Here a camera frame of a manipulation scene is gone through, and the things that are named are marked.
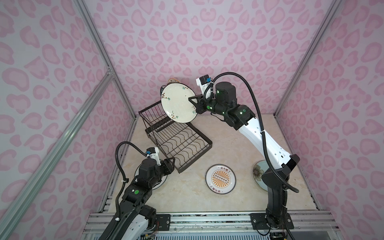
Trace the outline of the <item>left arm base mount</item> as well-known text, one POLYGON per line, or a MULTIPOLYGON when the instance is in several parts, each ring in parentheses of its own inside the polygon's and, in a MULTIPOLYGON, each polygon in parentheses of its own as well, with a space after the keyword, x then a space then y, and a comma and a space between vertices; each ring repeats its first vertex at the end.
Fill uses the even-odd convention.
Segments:
POLYGON ((147 232, 168 231, 171 224, 170 214, 156 214, 148 218, 147 232))

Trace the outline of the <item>white plate dark blue rim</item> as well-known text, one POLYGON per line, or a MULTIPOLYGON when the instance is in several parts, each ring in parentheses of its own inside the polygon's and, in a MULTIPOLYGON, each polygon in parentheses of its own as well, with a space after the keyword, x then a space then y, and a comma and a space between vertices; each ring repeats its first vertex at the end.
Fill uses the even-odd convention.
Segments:
POLYGON ((164 91, 165 88, 166 88, 166 85, 161 86, 161 89, 160 89, 160 95, 163 94, 163 91, 164 91))

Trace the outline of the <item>white plate brown rim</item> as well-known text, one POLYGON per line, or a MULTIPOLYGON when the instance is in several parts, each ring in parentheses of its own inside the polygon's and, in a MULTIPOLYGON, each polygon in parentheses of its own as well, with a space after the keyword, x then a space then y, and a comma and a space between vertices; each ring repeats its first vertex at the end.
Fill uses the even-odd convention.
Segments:
POLYGON ((192 113, 192 103, 189 97, 195 92, 181 83, 171 83, 166 86, 161 95, 161 104, 167 116, 177 123, 189 123, 197 114, 192 113))

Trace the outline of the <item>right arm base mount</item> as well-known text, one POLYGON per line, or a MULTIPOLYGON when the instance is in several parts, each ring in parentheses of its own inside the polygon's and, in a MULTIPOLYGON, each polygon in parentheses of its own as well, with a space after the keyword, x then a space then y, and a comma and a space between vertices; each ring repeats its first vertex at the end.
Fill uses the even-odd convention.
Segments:
POLYGON ((276 217, 267 213, 251 213, 251 224, 253 230, 293 230, 294 224, 289 214, 276 217))

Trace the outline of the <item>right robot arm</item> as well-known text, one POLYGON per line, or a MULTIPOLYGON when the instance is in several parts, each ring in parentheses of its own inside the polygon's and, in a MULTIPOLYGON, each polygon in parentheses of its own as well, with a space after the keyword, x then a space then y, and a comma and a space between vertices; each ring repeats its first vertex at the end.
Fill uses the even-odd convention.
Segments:
POLYGON ((220 82, 215 90, 211 89, 213 82, 210 79, 197 80, 197 85, 202 93, 189 98, 197 113, 209 111, 223 116, 224 122, 244 135, 267 162, 268 169, 262 174, 262 181, 267 186, 268 204, 261 224, 271 229, 288 229, 288 190, 297 192, 289 179, 300 158, 285 151, 271 137, 261 117, 246 105, 238 104, 236 88, 231 83, 220 82))

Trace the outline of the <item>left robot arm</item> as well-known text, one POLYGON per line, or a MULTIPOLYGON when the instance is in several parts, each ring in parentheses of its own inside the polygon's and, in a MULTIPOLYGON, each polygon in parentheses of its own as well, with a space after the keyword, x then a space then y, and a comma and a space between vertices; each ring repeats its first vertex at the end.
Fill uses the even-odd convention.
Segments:
POLYGON ((154 186, 175 169, 175 159, 157 161, 147 158, 139 166, 139 174, 116 203, 116 214, 101 235, 101 240, 136 240, 146 230, 156 227, 156 209, 146 204, 154 186))

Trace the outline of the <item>cream star cartoon plate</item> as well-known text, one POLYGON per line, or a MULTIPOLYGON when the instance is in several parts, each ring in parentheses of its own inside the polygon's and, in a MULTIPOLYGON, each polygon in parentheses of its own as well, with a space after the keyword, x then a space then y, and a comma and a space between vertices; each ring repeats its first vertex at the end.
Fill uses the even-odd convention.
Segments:
POLYGON ((167 84, 171 84, 171 83, 180 83, 180 81, 174 78, 168 79, 167 84))

